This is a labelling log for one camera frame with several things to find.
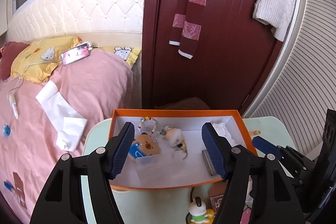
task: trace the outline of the door hinge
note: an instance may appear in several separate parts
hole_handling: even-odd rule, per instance
[[[246,96],[246,98],[245,98],[245,100],[243,101],[243,103],[241,104],[241,106],[243,106],[244,104],[245,104],[245,102],[246,102],[246,100],[247,100],[247,98],[250,96],[250,94],[248,94],[247,96]]]

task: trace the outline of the white charging cable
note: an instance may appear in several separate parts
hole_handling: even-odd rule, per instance
[[[17,109],[16,109],[17,103],[16,103],[16,100],[15,100],[15,93],[18,91],[18,89],[19,89],[19,88],[22,86],[22,84],[23,84],[23,78],[22,78],[22,76],[23,76],[23,74],[25,73],[26,69],[27,69],[28,67],[32,66],[32,65],[41,65],[41,64],[46,64],[46,63],[57,63],[57,62],[59,62],[59,61],[62,61],[62,59],[57,60],[57,61],[50,60],[50,61],[44,61],[44,62],[38,62],[38,63],[27,64],[26,66],[24,66],[23,71],[22,71],[22,74],[21,74],[21,75],[18,75],[17,77],[14,78],[14,79],[16,79],[16,78],[19,77],[19,80],[18,80],[18,82],[16,83],[15,88],[14,88],[14,89],[11,89],[11,90],[8,91],[8,93],[7,93],[7,100],[9,101],[9,104],[10,104],[10,106],[11,106],[12,109],[13,109],[14,116],[15,116],[16,119],[19,118],[19,115],[18,115],[18,112],[17,112]]]

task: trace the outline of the pink blanket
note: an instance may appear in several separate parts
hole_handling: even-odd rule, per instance
[[[115,108],[127,108],[132,90],[132,71],[117,55],[95,50],[91,56],[58,66],[51,76],[64,99],[88,120],[82,139],[73,156],[82,155],[90,129],[110,118]],[[16,92],[19,119],[16,120],[6,99],[17,80],[0,81],[0,126],[8,124],[9,137],[0,134],[0,191],[23,223],[29,223],[34,205],[54,165],[66,151],[55,142],[57,132],[35,99],[44,84],[24,81]],[[23,181],[27,209],[17,196],[4,187],[14,185],[13,172]]]

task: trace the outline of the striped wall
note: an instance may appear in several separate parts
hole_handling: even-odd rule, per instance
[[[307,154],[322,141],[327,108],[336,109],[336,0],[308,0],[288,62],[251,117],[277,117]]]

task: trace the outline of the light green table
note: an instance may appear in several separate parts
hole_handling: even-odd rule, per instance
[[[108,141],[112,119],[98,123],[89,133],[84,155],[96,148],[105,146]],[[294,143],[281,121],[274,117],[244,119],[248,130],[259,129],[261,136],[275,145],[295,149]],[[211,184],[196,187],[194,196],[208,200]],[[86,218],[89,224],[96,224],[92,210],[88,180],[82,176],[82,192]],[[185,224],[188,213],[190,188],[175,190],[131,191],[128,193],[113,192],[121,216],[125,224]]]

